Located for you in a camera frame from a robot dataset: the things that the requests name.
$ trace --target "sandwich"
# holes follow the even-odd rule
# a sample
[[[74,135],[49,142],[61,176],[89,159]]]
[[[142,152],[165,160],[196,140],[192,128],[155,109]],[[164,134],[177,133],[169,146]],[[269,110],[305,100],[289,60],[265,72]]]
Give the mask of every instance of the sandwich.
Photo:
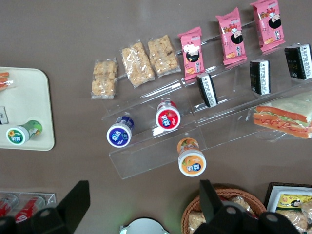
[[[300,138],[312,137],[312,91],[277,99],[255,108],[253,122]]]

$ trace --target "pink snack package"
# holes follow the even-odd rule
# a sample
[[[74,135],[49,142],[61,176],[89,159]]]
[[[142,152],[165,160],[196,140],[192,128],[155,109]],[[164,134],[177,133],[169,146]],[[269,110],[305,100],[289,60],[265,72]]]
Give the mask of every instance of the pink snack package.
[[[193,79],[197,74],[205,72],[200,36],[200,27],[178,35],[182,44],[185,80]]]
[[[277,0],[258,0],[251,3],[254,20],[263,52],[283,44],[284,33]]]
[[[238,8],[225,16],[216,16],[220,25],[224,65],[247,59]]]

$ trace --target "food package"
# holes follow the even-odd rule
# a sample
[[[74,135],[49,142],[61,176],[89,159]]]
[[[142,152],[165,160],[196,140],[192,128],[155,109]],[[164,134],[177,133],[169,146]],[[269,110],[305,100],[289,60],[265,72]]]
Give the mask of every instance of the food package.
[[[312,224],[312,200],[301,205],[301,211],[307,218],[308,223]]]
[[[275,212],[287,217],[297,230],[302,233],[308,229],[308,219],[302,212],[302,207],[305,203],[310,203],[311,201],[312,196],[310,195],[281,194]]]
[[[220,25],[224,65],[247,59],[238,8],[224,16],[216,16]]]
[[[168,35],[148,42],[150,62],[158,77],[180,72],[180,64]]]
[[[197,228],[205,222],[206,220],[202,212],[191,211],[189,214],[190,234],[193,234],[197,230]]]
[[[215,86],[210,74],[202,73],[197,76],[199,92],[205,104],[210,108],[218,105]]]
[[[259,95],[271,92],[270,61],[263,59],[252,60],[249,63],[252,91]]]
[[[283,44],[284,32],[277,0],[258,0],[251,3],[254,21],[263,52]]]
[[[155,80],[154,71],[145,54],[142,42],[138,41],[133,46],[122,49],[121,55],[128,79],[135,88],[148,81]]]
[[[238,205],[241,205],[246,211],[248,211],[249,213],[254,215],[254,212],[251,209],[250,205],[244,200],[243,197],[236,196],[236,197],[232,198],[231,201],[238,204]]]
[[[116,58],[96,60],[93,70],[92,99],[113,99],[118,65]]]
[[[0,91],[7,89],[12,84],[13,80],[10,79],[10,74],[0,71]]]
[[[277,210],[276,213],[279,213],[286,218],[296,227],[296,229],[303,233],[308,228],[308,222],[306,217],[301,211],[296,210]]]
[[[197,27],[178,35],[181,39],[185,80],[194,79],[205,72],[201,52],[201,28]]]
[[[255,108],[253,122],[299,138],[312,137],[312,91],[280,98]]]
[[[294,44],[287,46],[285,56],[289,74],[296,79],[312,78],[312,53],[310,44]]]

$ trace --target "white tray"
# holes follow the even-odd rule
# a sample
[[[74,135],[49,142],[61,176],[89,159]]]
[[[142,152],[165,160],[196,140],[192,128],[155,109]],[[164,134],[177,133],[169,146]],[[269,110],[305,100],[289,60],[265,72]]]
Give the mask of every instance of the white tray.
[[[14,80],[12,88],[0,92],[0,106],[4,106],[9,124],[0,125],[0,148],[48,151],[54,146],[53,121],[47,76],[38,69],[0,67]],[[42,124],[42,133],[21,146],[6,139],[6,131],[35,119]]]

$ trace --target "wicker basket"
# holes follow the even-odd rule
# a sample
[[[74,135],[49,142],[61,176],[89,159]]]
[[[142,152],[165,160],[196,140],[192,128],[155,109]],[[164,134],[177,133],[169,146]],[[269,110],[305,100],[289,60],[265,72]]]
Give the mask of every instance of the wicker basket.
[[[223,196],[225,199],[231,199],[236,196],[242,196],[244,200],[250,205],[256,216],[261,213],[266,212],[264,205],[259,201],[258,198],[240,189],[230,189],[230,188],[216,188],[217,194]],[[194,198],[194,200],[185,209],[182,220],[181,220],[181,230],[182,234],[189,234],[189,214],[191,211],[201,212],[201,207],[199,204],[199,195]]]

